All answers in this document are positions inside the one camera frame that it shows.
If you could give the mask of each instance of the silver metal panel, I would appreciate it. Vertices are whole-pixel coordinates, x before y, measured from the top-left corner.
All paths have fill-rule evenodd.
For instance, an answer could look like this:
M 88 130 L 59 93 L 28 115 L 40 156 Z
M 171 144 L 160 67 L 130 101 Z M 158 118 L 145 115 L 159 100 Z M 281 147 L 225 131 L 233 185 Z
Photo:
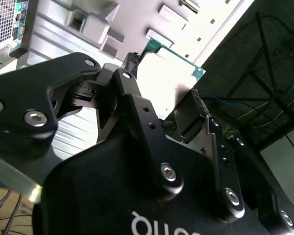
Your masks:
M 201 0 L 198 1 L 200 9 L 196 15 L 186 11 L 179 6 L 178 0 L 114 0 L 120 4 L 119 11 L 111 23 L 111 28 L 125 36 L 122 45 L 113 45 L 118 50 L 117 58 L 123 60 L 128 52 L 142 52 L 148 42 L 146 33 L 148 29 L 153 29 L 165 38 L 174 42 L 173 50 L 180 55 L 189 55 L 193 61 L 202 60 L 198 55 L 211 42 L 216 41 L 217 45 L 222 40 L 215 40 L 214 35 L 219 32 L 219 38 L 223 38 L 233 27 L 239 17 L 246 11 L 253 0 Z M 100 13 L 109 4 L 108 0 L 72 0 L 72 5 L 79 7 L 86 12 Z M 176 28 L 173 23 L 159 14 L 163 5 L 169 7 L 188 22 L 182 28 Z M 232 12 L 235 11 L 235 20 L 230 22 L 229 27 L 224 27 L 224 23 L 229 22 Z
M 41 63 L 72 52 L 88 54 L 101 65 L 122 64 L 119 60 L 103 55 L 97 47 L 73 35 L 40 11 L 32 32 L 27 65 Z M 66 159 L 96 144 L 97 136 L 96 112 L 83 108 L 78 114 L 59 122 L 52 147 L 58 157 Z

